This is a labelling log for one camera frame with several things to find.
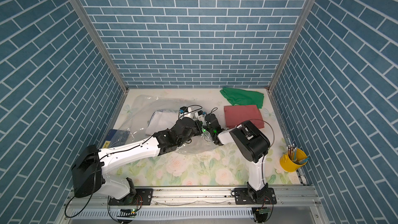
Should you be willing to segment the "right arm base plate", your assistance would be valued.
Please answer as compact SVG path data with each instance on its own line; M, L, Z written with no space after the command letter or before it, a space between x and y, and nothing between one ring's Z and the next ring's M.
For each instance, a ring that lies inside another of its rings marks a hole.
M235 199L236 205L262 205L263 203L268 205L277 204L273 188L263 188L259 191L248 188L234 188L231 194Z

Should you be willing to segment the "red garment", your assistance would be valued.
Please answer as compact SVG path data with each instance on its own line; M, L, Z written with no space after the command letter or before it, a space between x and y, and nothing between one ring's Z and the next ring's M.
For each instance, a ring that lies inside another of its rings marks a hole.
M256 105L225 106L224 115L228 128L233 128L247 120L250 120L258 129L264 128L261 112Z

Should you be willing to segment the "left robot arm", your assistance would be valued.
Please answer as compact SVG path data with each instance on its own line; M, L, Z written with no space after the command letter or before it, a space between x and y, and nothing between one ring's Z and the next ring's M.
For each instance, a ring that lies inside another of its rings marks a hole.
M86 147L71 167L74 196L83 198L99 193L117 200L134 195L130 178L114 177L110 172L128 163L157 157L178 150L195 136L200 136L203 122L196 115L180 117L170 128L149 138L113 148Z

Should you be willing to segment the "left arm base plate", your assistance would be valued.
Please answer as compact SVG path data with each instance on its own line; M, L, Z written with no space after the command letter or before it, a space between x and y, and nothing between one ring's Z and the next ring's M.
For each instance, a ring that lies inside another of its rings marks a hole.
M108 205L110 206L136 205L138 207L146 206L150 205L152 196L153 196L152 188L138 188L136 189L135 194L129 193L127 196L125 196L120 200L111 197L108 201Z

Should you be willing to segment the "white patterned tank top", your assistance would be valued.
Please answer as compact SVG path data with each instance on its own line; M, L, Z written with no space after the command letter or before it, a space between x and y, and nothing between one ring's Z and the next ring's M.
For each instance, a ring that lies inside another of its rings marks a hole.
M149 120L145 134L153 135L161 131L169 131L176 123L178 115L178 111L166 109L155 111Z

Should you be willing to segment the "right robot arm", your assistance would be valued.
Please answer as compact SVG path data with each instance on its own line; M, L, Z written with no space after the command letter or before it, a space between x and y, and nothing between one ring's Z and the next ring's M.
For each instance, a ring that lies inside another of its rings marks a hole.
M243 121L237 126L225 130L221 127L215 114L204 117L205 130L215 145L223 146L234 143L242 156L248 161L249 180L247 183L248 197L252 203L263 203L266 199L273 204L271 192L264 177L263 163L272 143L259 128L254 119Z

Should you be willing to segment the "clear plastic vacuum bag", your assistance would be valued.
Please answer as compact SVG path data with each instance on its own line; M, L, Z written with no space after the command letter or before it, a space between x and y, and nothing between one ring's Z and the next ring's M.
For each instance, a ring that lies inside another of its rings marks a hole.
M138 96L131 105L125 106L127 112L124 123L110 131L108 144L104 148L118 148L148 139L156 132L172 128L177 120L193 117L205 122L210 113L203 104L193 100L168 99L150 95Z

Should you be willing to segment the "green garment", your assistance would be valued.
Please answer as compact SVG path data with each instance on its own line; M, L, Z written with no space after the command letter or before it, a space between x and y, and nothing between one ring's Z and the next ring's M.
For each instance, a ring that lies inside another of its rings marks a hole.
M255 105L258 109L263 107L264 94L261 92L222 88L220 93L231 105Z

